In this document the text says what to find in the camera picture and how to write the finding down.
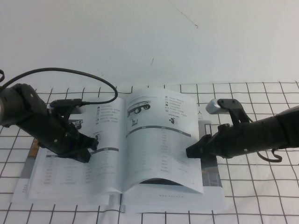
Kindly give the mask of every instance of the black grid line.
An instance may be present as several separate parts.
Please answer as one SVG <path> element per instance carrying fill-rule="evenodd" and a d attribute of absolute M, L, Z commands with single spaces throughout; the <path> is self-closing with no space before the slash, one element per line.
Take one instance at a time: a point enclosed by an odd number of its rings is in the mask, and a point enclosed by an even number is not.
<path fill-rule="evenodd" d="M 223 181 L 274 181 L 274 180 L 277 180 L 277 181 L 296 181 L 297 179 L 262 179 L 262 180 L 256 180 L 256 179 L 224 179 L 222 178 L 221 180 Z"/>
<path fill-rule="evenodd" d="M 2 176 L 1 178 L 19 178 L 19 176 Z"/>
<path fill-rule="evenodd" d="M 195 92 L 182 92 L 183 94 L 197 94 Z M 237 94 L 237 93 L 240 93 L 240 94 L 265 94 L 265 92 L 231 92 L 233 94 Z M 198 94 L 202 94 L 202 95 L 205 95 L 205 94 L 214 94 L 214 92 L 198 92 Z M 230 94 L 230 92 L 216 92 L 216 94 Z"/>
<path fill-rule="evenodd" d="M 215 217 L 214 217 L 214 212 L 212 210 L 212 218 L 213 218 L 213 224 L 215 224 Z"/>
<path fill-rule="evenodd" d="M 119 209 L 118 209 L 117 224 L 120 223 L 120 215 L 121 215 L 121 199 L 120 199 L 120 207 L 119 207 Z"/>
<path fill-rule="evenodd" d="M 100 97 L 100 91 L 101 91 L 101 87 L 99 88 L 98 98 Z"/>
<path fill-rule="evenodd" d="M 17 210 L 17 209 L 10 209 L 9 211 L 29 211 L 29 210 Z M 32 212 L 70 212 L 73 213 L 75 211 L 72 210 L 31 210 Z M 89 213 L 89 212 L 94 212 L 94 213 L 105 213 L 107 211 L 115 211 L 119 212 L 119 210 L 115 209 L 107 209 L 105 211 L 97 211 L 97 210 L 87 210 L 87 211 L 76 211 L 76 213 Z"/>
<path fill-rule="evenodd" d="M 6 162 L 6 163 L 25 163 L 25 162 Z"/>
<path fill-rule="evenodd" d="M 1 130 L 0 130 L 0 134 L 1 134 L 2 130 L 3 130 L 3 128 L 4 128 L 4 127 L 2 126 L 2 127 L 1 127 Z"/>
<path fill-rule="evenodd" d="M 234 198 L 243 198 L 243 197 L 256 197 L 256 195 L 248 195 L 248 196 L 234 196 Z M 278 195 L 258 195 L 258 197 L 281 197 L 281 198 L 299 198 L 299 196 L 278 196 Z"/>
<path fill-rule="evenodd" d="M 30 149 L 30 148 L 14 148 L 13 150 L 28 150 L 28 149 Z"/>
<path fill-rule="evenodd" d="M 31 205 L 31 208 L 30 208 L 30 211 L 29 211 L 29 214 L 28 214 L 28 218 L 27 218 L 26 224 L 28 224 L 28 222 L 29 222 L 29 218 L 30 218 L 30 214 L 31 214 L 31 211 L 32 211 L 32 207 L 33 207 L 33 204 Z"/>
<path fill-rule="evenodd" d="M 261 82 L 248 82 L 249 84 L 260 84 Z M 264 82 L 265 84 L 278 84 L 279 82 Z M 282 82 L 284 84 L 294 84 L 294 82 Z"/>
<path fill-rule="evenodd" d="M 188 219 L 189 219 L 189 224 L 191 224 L 190 211 L 188 211 Z"/>
<path fill-rule="evenodd" d="M 100 214 L 100 206 L 99 206 L 99 208 L 98 208 L 97 221 L 95 222 L 95 224 L 98 223 L 98 220 L 99 220 L 99 214 Z"/>
<path fill-rule="evenodd" d="M 266 89 L 266 86 L 265 86 L 265 83 L 263 83 L 263 86 L 265 88 L 265 93 L 266 93 L 266 96 L 267 96 L 267 100 L 269 102 L 269 105 L 270 105 L 270 108 L 271 108 L 271 111 L 273 113 L 273 109 L 272 109 L 272 106 L 270 104 L 270 101 L 269 101 L 269 97 L 268 97 L 268 93 L 267 93 L 267 89 Z M 284 210 L 284 207 L 282 205 L 282 201 L 281 201 L 281 197 L 280 197 L 280 192 L 279 192 L 279 187 L 278 187 L 278 184 L 277 184 L 277 180 L 275 179 L 275 175 L 274 175 L 274 172 L 273 172 L 273 169 L 272 169 L 272 166 L 271 166 L 271 163 L 269 162 L 269 166 L 270 166 L 270 170 L 271 170 L 271 173 L 273 175 L 273 178 L 274 178 L 274 181 L 275 181 L 275 184 L 276 184 L 276 187 L 277 187 L 277 191 L 278 191 L 278 196 L 279 196 L 279 201 L 280 201 L 280 205 L 281 205 L 281 209 L 282 209 L 282 213 L 284 214 L 284 217 L 285 217 L 285 223 L 287 224 L 288 223 L 288 220 L 286 219 L 286 216 L 285 216 L 285 210 Z"/>
<path fill-rule="evenodd" d="M 83 90 L 82 90 L 82 96 L 81 96 L 81 99 L 83 99 L 84 90 L 85 90 L 85 88 L 83 88 Z"/>
<path fill-rule="evenodd" d="M 146 212 L 144 214 L 165 214 L 165 212 Z M 188 213 L 183 213 L 183 212 L 168 212 L 167 214 L 172 214 L 172 215 L 188 215 Z M 248 215 L 248 216 L 260 216 L 258 213 L 238 213 L 239 215 Z M 190 213 L 190 215 L 204 215 L 204 216 L 210 216 L 210 213 Z M 235 213 L 217 213 L 214 214 L 215 216 L 223 216 L 223 215 L 235 215 Z M 262 216 L 293 216 L 293 217 L 299 217 L 299 215 L 281 215 L 281 214 L 262 214 Z"/>
<path fill-rule="evenodd" d="M 234 163 L 218 163 L 218 165 L 230 165 L 230 166 L 247 166 L 248 164 L 234 164 Z M 263 163 L 252 163 L 252 164 L 249 164 L 251 166 L 269 166 L 268 164 L 263 164 Z M 283 166 L 287 166 L 289 167 L 290 165 L 288 164 L 271 164 L 271 166 L 275 167 L 275 166 L 278 166 L 278 167 L 283 167 Z"/>
<path fill-rule="evenodd" d="M 76 208 L 75 208 L 75 214 L 74 214 L 74 218 L 73 218 L 73 222 L 72 222 L 72 224 L 74 224 L 74 222 L 75 222 L 77 208 L 78 208 L 78 205 L 76 205 Z"/>
<path fill-rule="evenodd" d="M 202 104 L 208 104 L 210 101 L 205 101 L 205 102 L 202 102 Z M 269 103 L 260 103 L 260 102 L 254 102 L 254 103 L 248 103 L 248 102 L 242 102 L 242 101 L 240 101 L 240 103 L 241 104 L 263 104 L 263 105 L 268 105 Z M 276 103 L 276 102 L 273 102 L 273 103 L 270 103 L 270 104 L 284 104 L 284 103 Z"/>
<path fill-rule="evenodd" d="M 53 218 L 53 214 L 54 214 L 54 209 L 55 209 L 55 205 L 53 206 L 53 209 L 52 209 L 52 212 L 51 212 L 51 218 L 50 218 L 49 224 L 51 224 L 51 222 L 52 222 L 52 218 Z"/>
<path fill-rule="evenodd" d="M 231 84 L 229 84 L 229 89 L 230 89 L 232 98 L 234 98 L 233 93 L 232 93 L 232 86 L 231 86 Z M 248 156 L 247 156 L 247 155 L 246 155 L 246 160 L 247 160 L 247 163 L 248 163 L 248 168 L 249 168 L 249 172 L 250 172 L 250 177 L 251 177 L 251 179 L 252 179 L 253 190 L 254 190 L 254 193 L 255 193 L 255 195 L 256 195 L 256 199 L 257 199 L 258 211 L 259 211 L 259 213 L 260 213 L 261 221 L 262 221 L 262 224 L 263 224 L 263 218 L 262 218 L 262 213 L 261 213 L 260 202 L 259 202 L 259 200 L 258 200 L 258 196 L 257 196 L 257 193 L 256 193 L 256 186 L 255 186 L 254 181 L 253 181 L 253 176 L 252 176 L 251 168 L 250 168 L 250 165 L 249 165 L 249 159 L 248 159 Z"/>
<path fill-rule="evenodd" d="M 82 93 L 82 92 L 69 92 L 69 94 L 74 94 L 74 93 Z M 98 93 L 97 91 L 85 91 L 84 93 Z M 130 92 L 118 92 L 118 93 L 122 93 L 122 94 L 130 94 Z M 37 94 L 49 94 L 48 92 L 38 92 Z M 52 95 L 57 95 L 57 94 L 65 94 L 65 92 L 54 92 L 52 93 Z"/>
<path fill-rule="evenodd" d="M 216 98 L 216 93 L 215 93 L 215 85 L 213 84 L 213 90 L 214 90 L 214 98 Z M 229 171 L 229 167 L 228 167 L 228 164 L 227 164 L 227 168 L 228 168 L 228 176 L 230 178 L 230 171 Z M 234 196 L 234 189 L 233 189 L 233 184 L 232 182 L 230 181 L 230 186 L 231 186 L 231 189 L 232 189 L 232 195 Z M 235 203 L 235 197 L 233 197 L 233 201 L 234 201 L 234 206 L 235 206 L 235 214 L 237 216 L 237 221 L 238 221 L 238 224 L 240 224 L 239 222 L 239 216 L 238 216 L 238 210 L 237 210 L 237 205 Z"/>
<path fill-rule="evenodd" d="M 64 99 L 67 98 L 67 94 L 68 94 L 68 92 L 69 92 L 69 89 L 70 89 L 70 88 L 67 88 L 66 93 L 65 93 L 65 98 L 64 98 Z"/>
<path fill-rule="evenodd" d="M 12 135 L 1 135 L 0 138 L 3 138 L 3 137 L 13 137 Z M 26 138 L 32 138 L 31 136 L 29 135 L 18 135 L 18 137 L 26 137 Z"/>
<path fill-rule="evenodd" d="M 199 105 L 199 96 L 198 96 L 198 85 L 196 84 L 196 92 L 197 92 L 197 103 L 198 103 L 198 105 Z"/>
<path fill-rule="evenodd" d="M 4 219 L 4 221 L 3 221 L 3 224 L 5 224 L 5 222 L 6 222 L 6 219 L 7 219 L 7 216 L 8 216 L 8 212 L 9 212 L 10 207 L 11 207 L 11 203 L 9 204 L 9 207 L 8 207 L 8 209 L 7 209 L 7 213 L 6 213 L 6 215 L 5 215 L 5 219 Z"/>

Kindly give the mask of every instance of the open book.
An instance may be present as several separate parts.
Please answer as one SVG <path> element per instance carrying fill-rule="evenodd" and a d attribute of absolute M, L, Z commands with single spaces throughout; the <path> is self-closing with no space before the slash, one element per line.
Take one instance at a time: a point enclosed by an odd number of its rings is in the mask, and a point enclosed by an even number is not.
<path fill-rule="evenodd" d="M 86 106 L 70 119 L 81 133 L 98 139 L 97 150 L 91 151 L 89 163 L 80 163 L 40 149 L 28 198 L 95 198 L 161 179 L 203 193 L 200 159 L 188 159 L 185 152 L 199 140 L 197 105 L 191 97 L 145 89 L 109 104 Z"/>

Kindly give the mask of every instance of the white wall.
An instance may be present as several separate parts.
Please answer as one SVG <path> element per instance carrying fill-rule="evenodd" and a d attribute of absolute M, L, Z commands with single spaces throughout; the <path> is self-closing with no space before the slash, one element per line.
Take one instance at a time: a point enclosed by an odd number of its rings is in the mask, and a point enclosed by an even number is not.
<path fill-rule="evenodd" d="M 294 81 L 298 59 L 297 0 L 0 1 L 0 68 L 8 78 L 63 67 L 115 85 Z M 41 80 L 96 83 L 53 73 L 30 83 Z"/>

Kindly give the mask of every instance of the illustration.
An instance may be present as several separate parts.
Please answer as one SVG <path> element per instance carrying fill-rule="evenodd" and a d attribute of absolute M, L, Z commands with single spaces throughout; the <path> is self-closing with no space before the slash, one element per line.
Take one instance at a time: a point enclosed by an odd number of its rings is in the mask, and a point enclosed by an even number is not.
<path fill-rule="evenodd" d="M 178 122 L 175 118 L 170 118 L 169 121 L 173 124 L 176 125 Z"/>
<path fill-rule="evenodd" d="M 137 119 L 137 120 L 134 120 L 133 118 L 131 118 L 131 121 L 132 121 L 132 127 L 133 127 L 134 125 L 137 125 L 137 124 L 138 124 L 138 119 Z"/>
<path fill-rule="evenodd" d="M 133 104 L 128 108 L 127 117 L 130 116 L 132 112 L 134 112 L 135 114 L 140 113 L 142 111 L 142 108 L 145 110 L 150 109 L 150 103 L 151 101 L 141 101 L 136 104 Z"/>
<path fill-rule="evenodd" d="M 77 130 L 82 128 L 83 120 L 69 120 L 69 122 L 72 123 Z"/>
<path fill-rule="evenodd" d="M 95 135 L 95 137 L 94 137 L 97 141 L 100 141 L 101 140 L 101 135 L 100 134 L 97 134 L 97 135 Z"/>

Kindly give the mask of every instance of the icon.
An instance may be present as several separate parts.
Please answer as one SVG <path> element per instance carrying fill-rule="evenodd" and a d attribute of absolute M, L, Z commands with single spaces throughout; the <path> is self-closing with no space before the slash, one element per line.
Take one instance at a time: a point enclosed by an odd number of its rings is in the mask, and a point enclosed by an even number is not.
<path fill-rule="evenodd" d="M 173 124 L 176 125 L 178 122 L 175 118 L 170 118 L 169 121 Z"/>
<path fill-rule="evenodd" d="M 134 120 L 133 118 L 131 118 L 132 121 L 132 127 L 138 124 L 138 119 Z"/>

